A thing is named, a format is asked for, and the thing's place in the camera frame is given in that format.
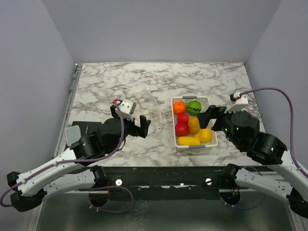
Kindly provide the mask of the red toy apple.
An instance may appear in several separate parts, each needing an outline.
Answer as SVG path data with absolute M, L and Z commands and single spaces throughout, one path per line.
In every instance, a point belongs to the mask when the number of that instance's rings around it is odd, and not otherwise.
M 190 133 L 188 124 L 184 122 L 178 122 L 175 125 L 175 134 L 178 137 L 187 136 Z

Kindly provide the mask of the red toy strawberry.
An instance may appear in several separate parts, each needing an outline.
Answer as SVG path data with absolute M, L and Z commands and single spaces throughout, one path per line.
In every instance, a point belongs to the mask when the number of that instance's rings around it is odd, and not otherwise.
M 188 124 L 189 121 L 189 115 L 186 113 L 181 113 L 177 115 L 177 122 L 178 123 L 185 123 Z

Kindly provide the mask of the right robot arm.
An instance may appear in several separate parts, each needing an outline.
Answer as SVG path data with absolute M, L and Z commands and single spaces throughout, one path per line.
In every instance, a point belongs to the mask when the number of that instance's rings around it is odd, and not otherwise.
M 246 187 L 280 199 L 301 217 L 308 216 L 308 180 L 292 160 L 286 145 L 277 137 L 261 132 L 259 120 L 247 111 L 227 113 L 226 107 L 210 105 L 198 113 L 201 128 L 215 120 L 213 131 L 222 131 L 227 139 L 253 161 L 270 168 L 284 178 L 284 182 L 265 178 L 244 167 L 228 164 L 221 175 L 226 188 Z

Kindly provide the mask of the orange-yellow toy fruit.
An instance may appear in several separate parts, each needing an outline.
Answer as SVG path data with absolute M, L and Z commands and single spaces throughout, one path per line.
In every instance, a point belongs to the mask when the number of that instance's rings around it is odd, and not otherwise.
M 195 135 L 200 130 L 200 124 L 197 117 L 190 117 L 188 121 L 188 127 L 191 134 Z

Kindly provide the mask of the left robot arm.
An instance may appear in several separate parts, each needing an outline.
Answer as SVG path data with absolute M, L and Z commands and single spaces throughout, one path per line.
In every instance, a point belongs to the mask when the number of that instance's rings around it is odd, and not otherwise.
M 94 131 L 79 138 L 56 158 L 26 173 L 7 174 L 10 204 L 19 212 L 29 211 L 44 200 L 72 190 L 109 188 L 104 169 L 92 163 L 115 154 L 128 135 L 146 138 L 151 121 L 140 116 L 140 125 L 124 102 L 111 106 L 112 118 L 99 123 Z

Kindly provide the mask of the white perforated basket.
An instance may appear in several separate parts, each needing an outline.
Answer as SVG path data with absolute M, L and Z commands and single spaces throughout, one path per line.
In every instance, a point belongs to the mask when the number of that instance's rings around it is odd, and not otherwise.
M 180 149 L 212 148 L 218 145 L 216 133 L 211 130 L 214 120 L 205 128 L 197 114 L 205 112 L 210 103 L 206 96 L 176 96 L 171 99 L 175 146 Z

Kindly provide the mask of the clear dotted zip bag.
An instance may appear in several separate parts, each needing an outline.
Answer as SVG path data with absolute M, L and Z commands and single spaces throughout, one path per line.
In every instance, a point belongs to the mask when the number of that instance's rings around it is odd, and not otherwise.
M 162 115 L 154 95 L 147 88 L 141 90 L 127 91 L 126 99 L 136 103 L 133 113 L 135 125 L 140 126 L 140 116 L 145 116 L 147 120 L 151 120 L 148 134 L 158 132 L 162 124 Z

